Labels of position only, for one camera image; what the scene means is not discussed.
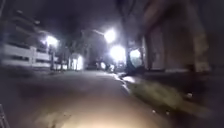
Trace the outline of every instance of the wall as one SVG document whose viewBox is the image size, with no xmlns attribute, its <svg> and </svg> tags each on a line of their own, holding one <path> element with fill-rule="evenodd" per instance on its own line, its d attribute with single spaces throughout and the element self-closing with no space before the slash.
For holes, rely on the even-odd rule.
<svg viewBox="0 0 224 128">
<path fill-rule="evenodd" d="M 3 47 L 4 65 L 23 66 L 33 68 L 50 68 L 50 55 L 47 53 L 37 52 L 35 47 L 21 48 L 10 44 L 4 44 Z"/>
</svg>

